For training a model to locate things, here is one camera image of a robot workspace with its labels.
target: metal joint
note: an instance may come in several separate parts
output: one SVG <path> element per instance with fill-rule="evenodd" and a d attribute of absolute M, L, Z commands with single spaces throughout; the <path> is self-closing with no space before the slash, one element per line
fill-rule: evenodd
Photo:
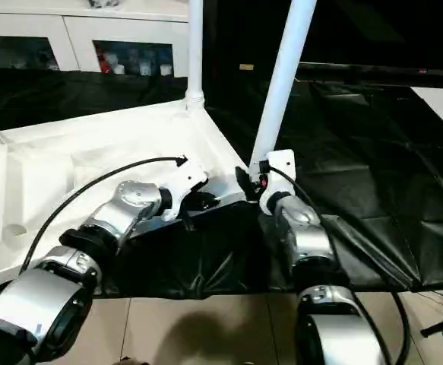
<path fill-rule="evenodd" d="M 318 215 L 297 196 L 286 196 L 277 202 L 275 224 L 291 266 L 308 257 L 334 260 L 329 237 Z"/>

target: black fabric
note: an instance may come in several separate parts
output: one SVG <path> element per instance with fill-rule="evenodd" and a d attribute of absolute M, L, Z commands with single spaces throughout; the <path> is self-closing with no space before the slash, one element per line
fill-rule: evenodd
<path fill-rule="evenodd" d="M 204 82 L 207 111 L 248 163 L 266 81 Z M 0 70 L 0 129 L 176 100 L 185 79 Z M 355 290 L 443 288 L 443 121 L 408 87 L 296 82 L 277 148 L 327 219 Z M 132 240 L 106 296 L 292 290 L 273 222 L 237 203 Z"/>

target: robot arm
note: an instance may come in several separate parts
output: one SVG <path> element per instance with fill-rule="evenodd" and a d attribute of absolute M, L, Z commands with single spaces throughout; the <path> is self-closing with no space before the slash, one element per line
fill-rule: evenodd
<path fill-rule="evenodd" d="M 296 354 L 300 364 L 384 365 L 387 359 L 364 309 L 331 248 L 319 216 L 294 194 L 276 167 L 296 178 L 293 152 L 274 151 L 262 161 L 267 188 L 261 210 L 273 215 L 299 296 Z"/>
<path fill-rule="evenodd" d="M 183 198 L 206 182 L 206 173 L 190 160 L 160 186 L 124 181 L 78 229 L 64 232 L 61 246 L 0 294 L 0 365 L 31 365 L 66 354 L 94 289 L 136 224 L 153 216 L 175 219 Z"/>

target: white panel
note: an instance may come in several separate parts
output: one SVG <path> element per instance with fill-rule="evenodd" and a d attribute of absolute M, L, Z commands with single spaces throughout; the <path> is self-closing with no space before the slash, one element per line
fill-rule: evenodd
<path fill-rule="evenodd" d="M 0 0 L 0 13 L 72 17 L 120 17 L 146 21 L 188 21 L 188 0 L 121 0 L 119 6 L 94 9 L 88 0 Z"/>
<path fill-rule="evenodd" d="M 188 23 L 65 17 L 80 70 L 100 71 L 94 40 L 172 44 L 174 75 L 188 75 Z"/>
<path fill-rule="evenodd" d="M 62 71 L 78 70 L 68 32 L 60 16 L 0 14 L 0 36 L 46 37 Z"/>

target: glass cabinet door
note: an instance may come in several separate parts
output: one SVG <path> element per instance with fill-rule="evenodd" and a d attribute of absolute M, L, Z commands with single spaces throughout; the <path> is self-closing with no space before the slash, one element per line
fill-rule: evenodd
<path fill-rule="evenodd" d="M 62 17 L 0 14 L 0 68 L 78 70 Z"/>
<path fill-rule="evenodd" d="M 188 74 L 188 23 L 65 17 L 80 70 L 127 75 Z"/>
<path fill-rule="evenodd" d="M 94 40 L 101 72 L 141 76 L 174 74 L 172 44 Z"/>
<path fill-rule="evenodd" d="M 47 38 L 0 36 L 0 68 L 58 70 Z"/>

